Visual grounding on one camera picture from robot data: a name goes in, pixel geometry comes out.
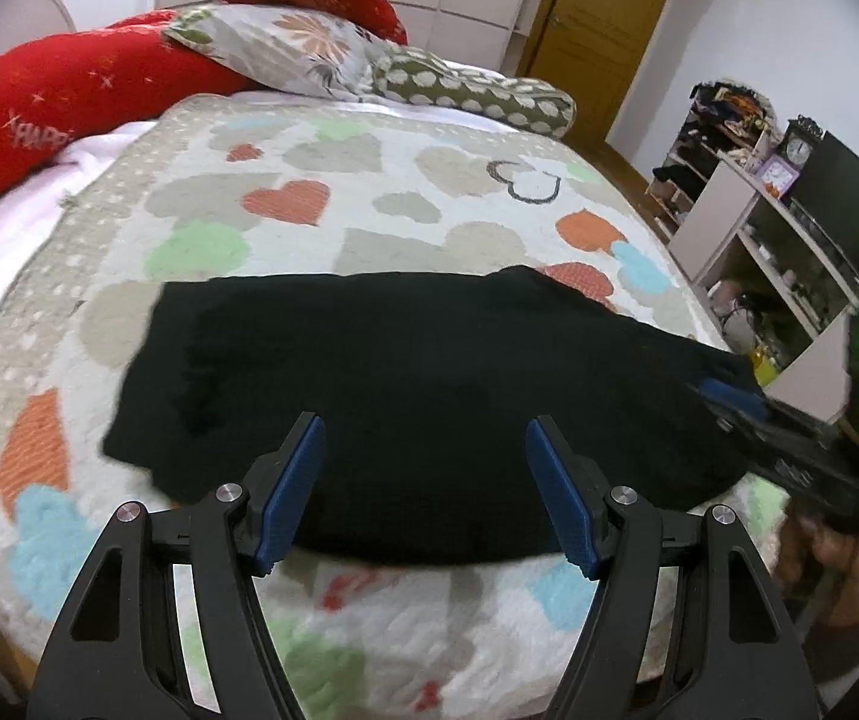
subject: pink sheet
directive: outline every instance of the pink sheet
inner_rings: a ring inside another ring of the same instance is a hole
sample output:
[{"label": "pink sheet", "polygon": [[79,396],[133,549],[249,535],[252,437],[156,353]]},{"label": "pink sheet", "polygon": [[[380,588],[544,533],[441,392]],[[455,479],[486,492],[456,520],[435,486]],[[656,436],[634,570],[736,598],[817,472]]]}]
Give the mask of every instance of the pink sheet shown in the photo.
[{"label": "pink sheet", "polygon": [[61,218],[61,201],[98,178],[155,122],[123,124],[107,135],[71,143],[47,167],[0,197],[0,303],[29,258]]}]

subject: clock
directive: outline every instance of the clock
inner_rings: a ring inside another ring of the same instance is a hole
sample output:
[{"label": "clock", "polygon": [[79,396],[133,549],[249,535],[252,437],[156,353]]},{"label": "clock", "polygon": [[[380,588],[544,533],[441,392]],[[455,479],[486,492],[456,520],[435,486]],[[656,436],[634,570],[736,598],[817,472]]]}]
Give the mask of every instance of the clock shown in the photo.
[{"label": "clock", "polygon": [[822,140],[823,130],[819,125],[812,119],[800,116],[795,121],[789,123],[788,129],[786,129],[786,137],[783,138],[783,143],[780,143],[780,147],[776,153],[795,167],[796,170],[802,170],[803,165],[806,165],[807,159],[810,158],[812,150]]}]

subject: wooden floor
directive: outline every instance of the wooden floor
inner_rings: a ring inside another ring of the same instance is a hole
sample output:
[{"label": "wooden floor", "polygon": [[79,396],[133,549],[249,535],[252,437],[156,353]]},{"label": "wooden floor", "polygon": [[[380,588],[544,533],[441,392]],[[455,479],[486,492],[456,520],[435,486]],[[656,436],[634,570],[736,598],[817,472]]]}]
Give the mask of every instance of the wooden floor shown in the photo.
[{"label": "wooden floor", "polygon": [[572,146],[572,148],[620,191],[664,244],[668,242],[666,232],[663,232],[663,228],[656,223],[656,216],[661,213],[661,209],[656,200],[647,194],[648,178],[639,175],[622,154],[608,143],[599,143],[596,146]]}]

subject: black cloth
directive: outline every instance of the black cloth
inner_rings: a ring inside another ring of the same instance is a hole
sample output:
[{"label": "black cloth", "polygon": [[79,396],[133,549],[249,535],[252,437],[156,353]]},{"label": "black cloth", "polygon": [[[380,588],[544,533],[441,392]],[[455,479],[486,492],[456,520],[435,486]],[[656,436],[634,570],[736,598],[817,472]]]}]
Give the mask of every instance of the black cloth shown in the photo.
[{"label": "black cloth", "polygon": [[614,485],[690,509],[745,464],[690,390],[748,360],[517,266],[165,286],[104,440],[178,501],[239,481],[302,410],[330,442],[296,543],[392,563],[558,551],[525,459],[552,415]]},{"label": "black cloth", "polygon": [[695,202],[706,189],[706,182],[686,165],[670,165],[669,167],[653,167],[653,177],[657,181],[672,181],[676,186],[690,196]]}]

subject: blue gripper pad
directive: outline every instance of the blue gripper pad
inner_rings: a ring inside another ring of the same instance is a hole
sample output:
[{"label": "blue gripper pad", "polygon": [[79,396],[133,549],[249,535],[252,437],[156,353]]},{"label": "blue gripper pad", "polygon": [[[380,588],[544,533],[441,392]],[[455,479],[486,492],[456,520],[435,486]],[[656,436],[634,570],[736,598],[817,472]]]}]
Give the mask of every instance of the blue gripper pad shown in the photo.
[{"label": "blue gripper pad", "polygon": [[303,518],[306,501],[316,483],[325,458],[325,423],[314,418],[292,459],[282,472],[273,496],[262,514],[262,541],[255,562],[269,573],[273,564],[282,560],[293,546],[296,528]]},{"label": "blue gripper pad", "polygon": [[719,381],[719,379],[705,379],[699,385],[699,393],[707,400],[719,403],[721,406],[740,410],[740,412],[745,413],[745,415],[757,422],[769,421],[767,401],[754,394],[754,392],[738,389],[735,386],[730,386]]},{"label": "blue gripper pad", "polygon": [[526,428],[526,457],[529,470],[543,496],[562,552],[578,565],[586,579],[596,579],[599,557],[592,547],[592,521],[570,474],[553,448],[543,426],[533,419]]}]

